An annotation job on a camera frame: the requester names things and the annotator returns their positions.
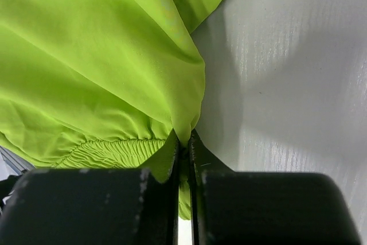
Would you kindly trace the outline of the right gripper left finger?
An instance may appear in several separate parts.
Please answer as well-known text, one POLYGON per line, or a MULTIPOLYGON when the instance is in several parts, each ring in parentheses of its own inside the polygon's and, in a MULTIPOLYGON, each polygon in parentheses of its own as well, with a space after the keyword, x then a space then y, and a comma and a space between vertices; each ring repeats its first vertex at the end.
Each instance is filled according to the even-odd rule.
POLYGON ((1 215, 2 244, 177 244, 175 132, 135 169, 34 169, 1 215))

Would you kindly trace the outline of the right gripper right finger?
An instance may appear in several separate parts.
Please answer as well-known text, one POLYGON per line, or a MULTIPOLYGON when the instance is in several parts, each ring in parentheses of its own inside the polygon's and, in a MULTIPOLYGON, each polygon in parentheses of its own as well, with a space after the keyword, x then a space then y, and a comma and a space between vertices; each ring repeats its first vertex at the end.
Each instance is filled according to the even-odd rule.
POLYGON ((193 131, 189 183, 194 244, 360 244, 348 206, 327 175, 236 172, 193 131))

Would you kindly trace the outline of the lime green shorts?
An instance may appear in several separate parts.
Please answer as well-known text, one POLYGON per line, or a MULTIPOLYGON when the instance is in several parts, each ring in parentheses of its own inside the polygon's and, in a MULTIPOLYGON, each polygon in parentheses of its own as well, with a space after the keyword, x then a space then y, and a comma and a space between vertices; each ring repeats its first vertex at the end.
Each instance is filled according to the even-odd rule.
POLYGON ((1 0, 1 145, 37 168, 135 168, 187 147, 222 0, 1 0))

